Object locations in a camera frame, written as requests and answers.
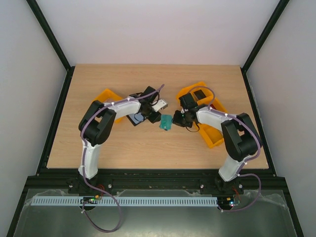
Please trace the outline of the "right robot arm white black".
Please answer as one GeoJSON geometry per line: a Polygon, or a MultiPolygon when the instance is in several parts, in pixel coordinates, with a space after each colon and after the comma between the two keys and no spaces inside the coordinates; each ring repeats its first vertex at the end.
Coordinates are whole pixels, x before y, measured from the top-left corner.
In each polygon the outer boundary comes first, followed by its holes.
{"type": "Polygon", "coordinates": [[[182,110],[175,111],[175,125],[191,128],[193,123],[205,124],[222,134],[228,156],[219,169],[221,178],[215,181],[215,187],[218,192],[227,193],[233,187],[232,180],[240,176],[246,163],[261,152],[262,142],[250,116],[246,113],[232,115],[211,105],[199,105],[190,93],[181,96],[179,102],[182,110]]]}

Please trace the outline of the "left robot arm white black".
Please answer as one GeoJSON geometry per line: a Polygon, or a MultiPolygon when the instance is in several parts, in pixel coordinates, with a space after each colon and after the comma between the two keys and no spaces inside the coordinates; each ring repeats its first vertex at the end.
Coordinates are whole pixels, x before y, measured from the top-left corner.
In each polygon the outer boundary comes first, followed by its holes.
{"type": "Polygon", "coordinates": [[[119,101],[103,103],[99,100],[92,102],[81,122],[79,131],[82,139],[82,159],[79,167],[80,175],[92,179],[98,172],[98,159],[101,145],[109,138],[115,120],[125,116],[141,114],[151,123],[160,121],[159,112],[164,106],[158,105],[156,98],[164,85],[159,89],[147,87],[140,94],[132,94],[119,101]]]}

